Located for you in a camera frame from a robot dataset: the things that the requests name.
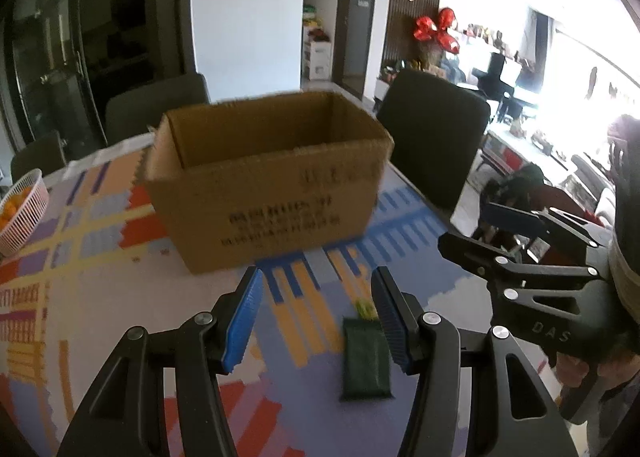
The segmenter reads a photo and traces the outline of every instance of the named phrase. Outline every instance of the colorful patterned tablecloth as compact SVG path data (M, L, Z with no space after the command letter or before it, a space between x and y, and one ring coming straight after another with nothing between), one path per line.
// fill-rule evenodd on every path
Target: colorful patterned tablecloth
M176 328L210 309L244 272L189 274L140 185L144 153L56 183L28 245L0 265L0 402L41 457L55 455L127 328ZM488 329L484 282L438 252L446 227L389 169L363 238L258 262L266 292L254 333L242 363L220 379L240 457L398 453L416 379L392 365L394 399L340 402L342 318L355 316L356 299L370 298L370 272L385 264L423 306ZM165 396L171 455L179 457L170 370ZM464 417L455 456L463 453Z

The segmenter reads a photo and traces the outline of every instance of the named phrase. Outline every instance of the dark green pouch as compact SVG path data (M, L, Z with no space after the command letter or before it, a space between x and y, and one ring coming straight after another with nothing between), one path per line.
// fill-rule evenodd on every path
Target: dark green pouch
M342 401L383 399L391 394L389 349L379 320L345 318Z

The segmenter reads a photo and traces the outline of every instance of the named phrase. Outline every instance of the open cardboard box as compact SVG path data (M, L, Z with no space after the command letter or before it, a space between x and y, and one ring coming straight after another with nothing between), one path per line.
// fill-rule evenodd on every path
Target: open cardboard box
M145 186L192 273L364 232L393 141L332 92L165 114Z

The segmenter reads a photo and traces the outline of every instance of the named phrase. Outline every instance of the heart-shaped balloon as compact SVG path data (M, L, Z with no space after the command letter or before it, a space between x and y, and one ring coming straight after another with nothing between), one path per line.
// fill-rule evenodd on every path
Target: heart-shaped balloon
M438 29L448 30L453 27L453 23L456 21L456 14L451 8L443 8L438 14Z
M426 42L431 40L438 28L436 28L436 24L431 19L431 17L427 17L426 15L418 18L415 21L416 30L414 31L414 37L416 40L420 42Z
M439 30L436 33L436 42L447 52L458 54L460 52L460 44L447 31Z

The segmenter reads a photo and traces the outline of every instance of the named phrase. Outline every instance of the white plastic basket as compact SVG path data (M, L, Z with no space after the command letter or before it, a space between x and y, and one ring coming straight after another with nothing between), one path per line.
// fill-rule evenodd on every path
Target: white plastic basket
M14 217L0 231L0 253L5 257L10 257L24 246L44 216L47 204L49 204L49 192L47 192L47 186L42 180L42 170L36 168L20 177L18 182L11 187L0 201L0 212L4 210L5 203L12 196L30 186L32 188L29 195L17 209Z

